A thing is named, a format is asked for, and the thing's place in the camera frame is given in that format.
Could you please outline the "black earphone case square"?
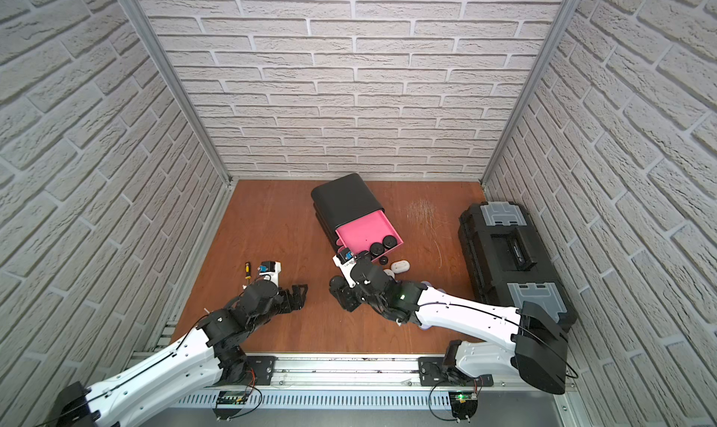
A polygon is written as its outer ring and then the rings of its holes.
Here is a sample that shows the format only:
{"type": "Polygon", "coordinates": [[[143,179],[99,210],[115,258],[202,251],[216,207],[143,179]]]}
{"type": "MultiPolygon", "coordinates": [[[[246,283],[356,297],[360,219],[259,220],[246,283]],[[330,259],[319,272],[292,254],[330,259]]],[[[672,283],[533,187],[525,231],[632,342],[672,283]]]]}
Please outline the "black earphone case square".
{"type": "Polygon", "coordinates": [[[370,246],[369,252],[373,258],[381,257],[386,249],[382,243],[375,242],[370,246]]]}

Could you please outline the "black earphone case round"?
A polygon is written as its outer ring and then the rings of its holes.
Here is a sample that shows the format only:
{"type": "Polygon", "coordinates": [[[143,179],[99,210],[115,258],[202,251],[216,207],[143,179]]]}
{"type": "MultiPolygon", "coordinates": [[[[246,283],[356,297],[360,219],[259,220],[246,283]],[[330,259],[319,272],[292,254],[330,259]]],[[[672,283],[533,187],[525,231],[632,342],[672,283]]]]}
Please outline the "black earphone case round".
{"type": "Polygon", "coordinates": [[[382,245],[385,250],[392,250],[398,246],[398,240],[395,236],[385,236],[382,240],[382,245]]]}

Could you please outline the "black drawer cabinet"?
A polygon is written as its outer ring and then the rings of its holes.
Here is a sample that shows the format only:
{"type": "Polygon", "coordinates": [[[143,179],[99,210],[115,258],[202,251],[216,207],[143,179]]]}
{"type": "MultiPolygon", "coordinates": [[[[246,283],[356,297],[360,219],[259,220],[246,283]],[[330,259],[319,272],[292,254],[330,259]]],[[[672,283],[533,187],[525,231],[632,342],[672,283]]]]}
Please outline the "black drawer cabinet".
{"type": "Polygon", "coordinates": [[[358,173],[315,187],[311,197],[317,220],[334,251],[340,249],[336,234],[339,227],[377,210],[384,210],[358,173]]]}

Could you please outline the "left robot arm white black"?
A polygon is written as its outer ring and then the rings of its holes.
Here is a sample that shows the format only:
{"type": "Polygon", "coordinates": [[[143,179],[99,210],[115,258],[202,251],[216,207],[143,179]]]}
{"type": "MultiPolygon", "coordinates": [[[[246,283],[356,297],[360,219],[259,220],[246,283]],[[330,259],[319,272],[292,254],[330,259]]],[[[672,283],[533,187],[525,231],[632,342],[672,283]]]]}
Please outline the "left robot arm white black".
{"type": "Polygon", "coordinates": [[[277,315],[304,307],[305,284],[282,289],[260,279],[201,317],[178,341],[117,376],[71,383],[57,395],[47,426],[139,426],[181,398],[215,384],[253,388],[261,369],[242,344],[277,315]]]}

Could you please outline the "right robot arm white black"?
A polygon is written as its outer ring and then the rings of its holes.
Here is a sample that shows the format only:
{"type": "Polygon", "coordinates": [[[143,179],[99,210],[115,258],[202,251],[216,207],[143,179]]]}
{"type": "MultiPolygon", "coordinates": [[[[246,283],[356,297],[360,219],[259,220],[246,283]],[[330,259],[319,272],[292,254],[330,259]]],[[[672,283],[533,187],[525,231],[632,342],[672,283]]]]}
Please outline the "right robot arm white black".
{"type": "Polygon", "coordinates": [[[565,331],[536,303],[490,306],[422,281],[398,281],[367,257],[336,254],[333,262],[341,273],[330,280],[330,293],[344,310],[367,305],[399,325],[439,327],[471,337],[446,351],[444,373],[451,378],[512,373],[535,389],[562,394],[566,381],[578,377],[568,362],[565,331]]]}

